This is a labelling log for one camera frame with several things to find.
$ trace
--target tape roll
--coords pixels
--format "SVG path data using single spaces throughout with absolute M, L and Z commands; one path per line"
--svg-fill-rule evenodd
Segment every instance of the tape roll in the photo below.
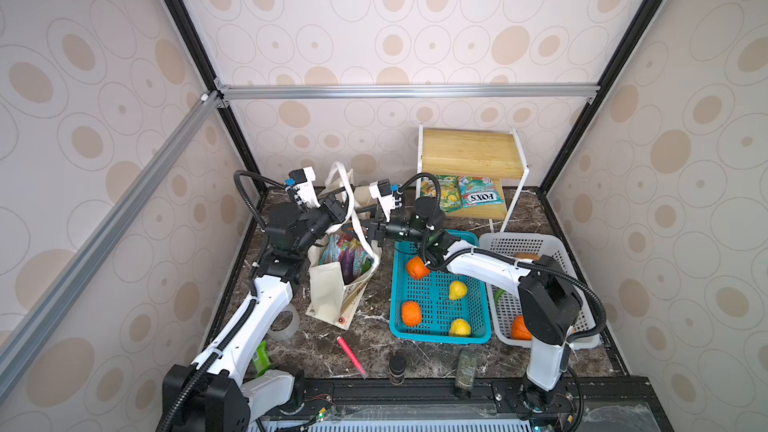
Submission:
M 288 304 L 282 311 L 280 311 L 280 313 L 282 314 L 285 311 L 291 312 L 293 314 L 288 327 L 281 331 L 274 331 L 272 330 L 272 325 L 270 325 L 270 329 L 266 331 L 266 334 L 269 335 L 270 338 L 274 341 L 286 341 L 292 338 L 296 331 L 299 330 L 299 312 L 296 311 L 296 308 L 293 307 L 293 304 Z

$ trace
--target white plastic basket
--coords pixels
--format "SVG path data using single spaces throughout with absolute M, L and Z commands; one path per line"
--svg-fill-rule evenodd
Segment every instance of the white plastic basket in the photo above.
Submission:
M 496 232 L 483 234 L 480 236 L 480 248 L 498 252 L 500 254 L 513 256 L 518 252 L 527 252 L 536 255 L 549 255 L 558 261 L 566 274 L 576 277 L 571 260 L 565 251 L 565 246 L 560 239 L 553 235 L 544 234 L 523 234 L 515 232 Z M 512 332 L 512 321 L 522 313 L 520 301 L 510 294 L 503 294 L 494 306 L 493 295 L 497 288 L 491 284 L 485 284 L 488 292 L 488 303 L 491 305 L 491 318 L 493 328 L 498 340 L 506 345 L 517 345 L 519 347 L 531 348 L 531 341 L 517 341 L 510 337 Z M 576 331 L 586 331 L 594 327 L 594 318 L 589 309 L 584 294 L 578 290 L 581 296 L 581 312 L 576 319 L 574 329 Z M 595 348 L 600 343 L 600 335 L 581 338 L 573 342 L 573 349 Z

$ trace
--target yellow lemon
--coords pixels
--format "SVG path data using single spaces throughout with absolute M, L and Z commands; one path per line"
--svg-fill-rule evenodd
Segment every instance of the yellow lemon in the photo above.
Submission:
M 457 318 L 455 321 L 453 321 L 453 324 L 451 324 L 451 330 L 448 332 L 448 335 L 451 337 L 469 337 L 469 335 L 472 333 L 472 328 L 469 327 L 469 324 L 464 320 L 463 318 Z
M 453 281 L 448 288 L 448 298 L 457 301 L 467 294 L 467 285 L 464 282 Z

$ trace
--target pink marker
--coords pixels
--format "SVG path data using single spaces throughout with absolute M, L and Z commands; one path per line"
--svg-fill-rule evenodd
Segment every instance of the pink marker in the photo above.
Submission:
M 362 378 L 368 379 L 368 374 L 366 373 L 366 370 L 362 368 L 362 364 L 360 364 L 360 361 L 357 360 L 357 357 L 352 353 L 352 350 L 350 349 L 350 346 L 347 345 L 346 341 L 342 339 L 340 336 L 336 338 L 336 341 L 339 342 L 339 345 L 341 345 L 341 348 L 344 349 L 347 356 L 350 358 L 352 363 L 355 365 L 355 368 L 360 371 L 360 374 L 362 375 Z

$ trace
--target snack bag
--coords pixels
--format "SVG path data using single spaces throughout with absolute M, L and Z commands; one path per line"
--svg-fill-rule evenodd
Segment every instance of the snack bag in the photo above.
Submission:
M 462 194 L 463 207 L 504 203 L 504 197 L 499 197 L 498 190 L 490 178 L 459 177 L 458 189 Z
M 444 212 L 459 210 L 462 207 L 462 197 L 458 193 L 458 177 L 437 174 L 435 177 L 440 183 L 440 209 Z M 435 196 L 435 187 L 428 178 L 422 178 L 422 196 Z

